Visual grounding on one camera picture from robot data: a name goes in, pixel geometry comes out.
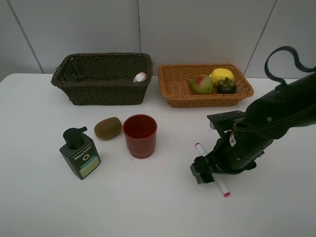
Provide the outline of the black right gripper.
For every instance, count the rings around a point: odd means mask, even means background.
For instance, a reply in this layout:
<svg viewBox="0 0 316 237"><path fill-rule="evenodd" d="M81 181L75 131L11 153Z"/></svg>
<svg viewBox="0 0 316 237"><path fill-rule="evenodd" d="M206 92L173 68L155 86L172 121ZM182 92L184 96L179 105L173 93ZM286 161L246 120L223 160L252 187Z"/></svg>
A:
<svg viewBox="0 0 316 237"><path fill-rule="evenodd" d="M256 167L255 159L274 141L253 133L217 129L220 138L210 154L196 157L190 166L197 183L214 182L212 174L239 174Z"/></svg>

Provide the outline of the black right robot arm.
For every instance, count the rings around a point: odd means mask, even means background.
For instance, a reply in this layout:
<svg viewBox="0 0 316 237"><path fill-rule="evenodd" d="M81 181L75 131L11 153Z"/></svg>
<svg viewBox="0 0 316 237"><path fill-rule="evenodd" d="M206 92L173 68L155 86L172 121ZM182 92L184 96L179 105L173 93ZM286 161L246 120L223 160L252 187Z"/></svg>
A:
<svg viewBox="0 0 316 237"><path fill-rule="evenodd" d="M208 115L220 138L210 153L195 158L190 170L198 184L215 174L236 175L256 167L255 160L292 127L316 122L316 75L278 85L251 103L245 112Z"/></svg>

